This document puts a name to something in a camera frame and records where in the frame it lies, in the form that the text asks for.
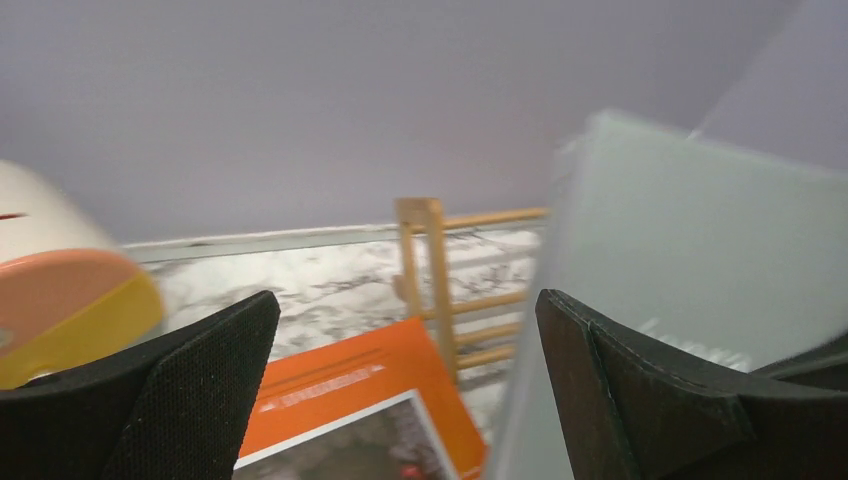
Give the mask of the wooden book rack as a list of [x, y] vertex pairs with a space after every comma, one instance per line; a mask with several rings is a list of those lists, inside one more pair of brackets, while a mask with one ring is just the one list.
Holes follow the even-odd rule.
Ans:
[[[395, 293], [405, 302], [409, 316], [435, 322], [438, 350], [452, 380], [457, 381], [462, 370], [511, 358], [515, 353], [512, 345], [499, 345], [471, 353], [464, 353], [462, 349], [513, 337], [521, 330], [519, 322], [458, 333], [454, 320], [457, 315], [518, 304], [526, 299], [526, 293], [516, 291], [455, 303], [450, 291], [446, 237], [452, 230], [539, 220], [548, 214], [548, 210], [534, 207], [447, 217], [442, 202], [433, 197], [397, 198], [394, 200], [394, 210], [402, 266], [402, 272], [394, 277]], [[419, 290], [414, 245], [416, 235], [425, 238], [427, 247], [433, 296], [433, 307], [430, 309], [424, 307]]]

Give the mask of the grey ianra book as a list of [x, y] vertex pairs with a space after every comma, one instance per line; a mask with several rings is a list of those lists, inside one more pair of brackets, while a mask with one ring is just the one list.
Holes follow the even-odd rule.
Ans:
[[554, 172], [485, 478], [577, 479], [535, 316], [545, 289], [744, 373], [847, 339], [845, 171], [606, 111]]

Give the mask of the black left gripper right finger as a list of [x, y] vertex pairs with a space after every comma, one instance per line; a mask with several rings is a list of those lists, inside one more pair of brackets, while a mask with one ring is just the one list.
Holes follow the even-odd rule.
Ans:
[[535, 304], [577, 479], [843, 479], [847, 339], [744, 373], [558, 290]]

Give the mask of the orange Good Morning book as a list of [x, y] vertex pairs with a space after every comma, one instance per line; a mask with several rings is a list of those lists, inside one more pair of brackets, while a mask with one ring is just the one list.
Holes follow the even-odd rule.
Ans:
[[235, 479], [479, 479], [486, 445], [421, 320], [266, 367]]

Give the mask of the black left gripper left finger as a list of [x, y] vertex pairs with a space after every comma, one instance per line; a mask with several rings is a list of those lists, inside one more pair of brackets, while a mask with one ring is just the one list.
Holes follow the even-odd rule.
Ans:
[[228, 479], [280, 308], [260, 291], [1, 394], [5, 479]]

